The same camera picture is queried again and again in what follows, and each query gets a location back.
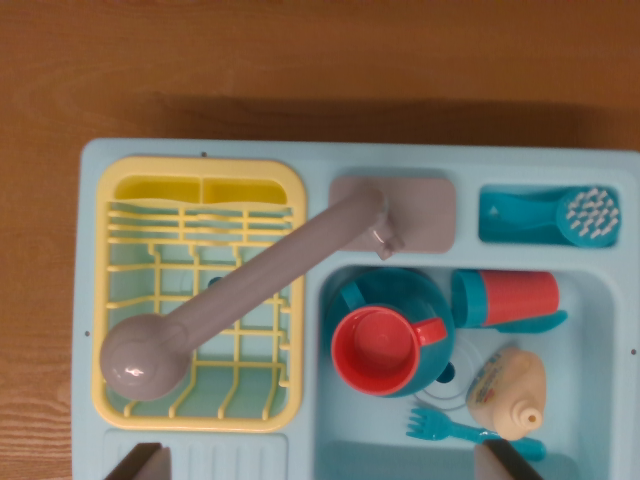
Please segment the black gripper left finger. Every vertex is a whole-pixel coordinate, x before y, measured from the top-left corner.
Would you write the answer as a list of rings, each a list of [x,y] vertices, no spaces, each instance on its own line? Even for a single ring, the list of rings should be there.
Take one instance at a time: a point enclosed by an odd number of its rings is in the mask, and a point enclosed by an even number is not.
[[[138,443],[105,480],[170,480],[170,448]]]

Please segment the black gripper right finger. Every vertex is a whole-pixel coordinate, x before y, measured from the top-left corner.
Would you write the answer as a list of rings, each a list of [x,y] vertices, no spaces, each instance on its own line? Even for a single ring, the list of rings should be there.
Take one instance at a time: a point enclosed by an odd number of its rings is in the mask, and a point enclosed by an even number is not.
[[[474,448],[475,480],[542,480],[506,440],[486,440]]]

